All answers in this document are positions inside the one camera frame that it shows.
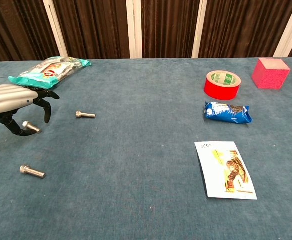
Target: blue snack package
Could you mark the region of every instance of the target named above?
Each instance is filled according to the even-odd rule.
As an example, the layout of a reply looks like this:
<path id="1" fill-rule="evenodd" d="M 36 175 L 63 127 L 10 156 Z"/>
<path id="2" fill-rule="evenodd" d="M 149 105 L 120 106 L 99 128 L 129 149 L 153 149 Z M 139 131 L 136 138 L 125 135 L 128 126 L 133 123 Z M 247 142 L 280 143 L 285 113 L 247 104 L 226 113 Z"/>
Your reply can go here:
<path id="1" fill-rule="evenodd" d="M 249 115 L 250 106 L 233 106 L 218 102 L 206 102 L 204 114 L 207 119 L 235 124 L 249 124 L 253 120 Z"/>
<path id="2" fill-rule="evenodd" d="M 50 89 L 67 76 L 91 65 L 88 60 L 54 56 L 21 73 L 18 77 L 9 76 L 8 79 L 13 84 L 21 86 Z"/>

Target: metal bolt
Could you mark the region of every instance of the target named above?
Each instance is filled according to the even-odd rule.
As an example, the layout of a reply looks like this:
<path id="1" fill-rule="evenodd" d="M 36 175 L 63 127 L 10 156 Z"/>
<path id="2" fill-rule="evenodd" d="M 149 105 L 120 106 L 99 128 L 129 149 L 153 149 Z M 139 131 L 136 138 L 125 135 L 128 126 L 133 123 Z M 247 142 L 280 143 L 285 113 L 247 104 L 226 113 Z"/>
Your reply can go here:
<path id="1" fill-rule="evenodd" d="M 96 114 L 92 114 L 92 113 L 84 113 L 81 111 L 77 111 L 76 112 L 76 118 L 80 119 L 80 118 L 91 118 L 94 119 L 96 118 Z"/>
<path id="2" fill-rule="evenodd" d="M 42 130 L 40 128 L 38 128 L 37 126 L 33 125 L 29 121 L 24 121 L 22 123 L 22 125 L 23 125 L 24 128 L 35 130 L 38 134 L 40 134 L 42 132 Z"/>
<path id="3" fill-rule="evenodd" d="M 19 171 L 22 174 L 30 174 L 41 179 L 44 179 L 46 177 L 46 173 L 32 169 L 29 165 L 21 165 Z"/>

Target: table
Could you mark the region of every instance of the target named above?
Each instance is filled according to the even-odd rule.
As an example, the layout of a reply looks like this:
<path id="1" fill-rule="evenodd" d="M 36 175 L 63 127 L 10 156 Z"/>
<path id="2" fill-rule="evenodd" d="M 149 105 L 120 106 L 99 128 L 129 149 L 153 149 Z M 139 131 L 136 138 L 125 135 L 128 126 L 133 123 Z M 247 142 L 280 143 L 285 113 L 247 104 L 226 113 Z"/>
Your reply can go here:
<path id="1" fill-rule="evenodd" d="M 256 88 L 257 58 L 92 60 L 54 89 L 60 100 L 46 98 L 49 124 L 35 105 L 15 115 L 41 134 L 0 124 L 0 239 L 292 239 L 292 57 L 283 60 L 281 90 Z M 37 63 L 0 62 L 0 84 Z M 250 106 L 253 123 L 204 118 L 213 70 L 241 77 L 225 103 Z M 258 200 L 207 198 L 203 141 L 236 143 Z"/>

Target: red tape roll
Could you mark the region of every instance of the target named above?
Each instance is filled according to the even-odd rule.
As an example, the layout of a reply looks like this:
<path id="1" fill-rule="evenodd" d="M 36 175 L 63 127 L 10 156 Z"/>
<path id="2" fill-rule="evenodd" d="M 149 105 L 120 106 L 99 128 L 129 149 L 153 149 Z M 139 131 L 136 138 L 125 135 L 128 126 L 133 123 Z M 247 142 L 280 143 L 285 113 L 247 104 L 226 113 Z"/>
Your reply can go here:
<path id="1" fill-rule="evenodd" d="M 232 100 L 236 97 L 242 80 L 229 71 L 211 71 L 206 76 L 205 93 L 218 100 Z"/>

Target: red foam cube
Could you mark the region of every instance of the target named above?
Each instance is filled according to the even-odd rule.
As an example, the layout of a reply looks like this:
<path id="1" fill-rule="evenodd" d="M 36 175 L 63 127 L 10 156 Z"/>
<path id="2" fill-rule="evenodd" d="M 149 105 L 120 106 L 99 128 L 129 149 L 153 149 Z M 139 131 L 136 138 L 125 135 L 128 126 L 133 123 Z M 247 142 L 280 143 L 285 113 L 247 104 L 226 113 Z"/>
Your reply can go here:
<path id="1" fill-rule="evenodd" d="M 251 77 L 259 89 L 281 89 L 290 71 L 281 59 L 259 58 Z"/>

